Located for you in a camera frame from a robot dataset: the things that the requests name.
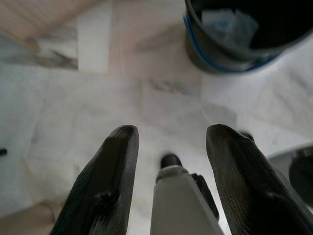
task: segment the black bucket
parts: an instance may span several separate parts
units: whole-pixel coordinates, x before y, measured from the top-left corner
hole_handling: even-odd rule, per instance
[[[307,37],[313,29],[310,0],[185,0],[186,49],[190,59],[205,71],[244,72],[272,61],[285,49]],[[237,10],[259,24],[250,48],[234,50],[221,45],[205,31],[203,10]]]

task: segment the blue rim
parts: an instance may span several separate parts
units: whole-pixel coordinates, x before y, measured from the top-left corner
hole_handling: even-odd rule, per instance
[[[263,65],[269,63],[270,61],[272,61],[273,59],[275,59],[277,56],[274,57],[270,57],[265,59],[264,61],[261,61],[260,63],[246,69],[246,70],[233,70],[233,69],[229,69],[223,66],[220,66],[218,64],[216,64],[215,62],[213,62],[206,54],[205,52],[201,49],[201,47],[198,44],[198,40],[196,38],[196,35],[194,34],[194,31],[192,29],[191,26],[191,22],[189,19],[189,16],[185,13],[183,16],[185,25],[186,25],[186,29],[187,29],[187,34],[188,34],[188,38],[190,40],[190,43],[194,49],[194,51],[197,53],[197,55],[201,58],[201,60],[207,64],[208,66],[214,68],[217,71],[220,72],[227,72],[227,73],[240,73],[240,72],[248,72],[248,71],[252,71],[255,69],[258,69],[259,67],[262,67]]]

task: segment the marble floor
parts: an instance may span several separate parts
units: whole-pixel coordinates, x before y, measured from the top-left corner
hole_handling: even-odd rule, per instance
[[[249,131],[261,151],[313,142],[313,38],[243,75],[198,70],[184,50],[184,2],[105,0],[38,38],[0,38],[0,217],[64,198],[117,126],[140,147],[129,235],[149,234],[160,156],[202,174],[230,234],[205,151],[209,125]]]

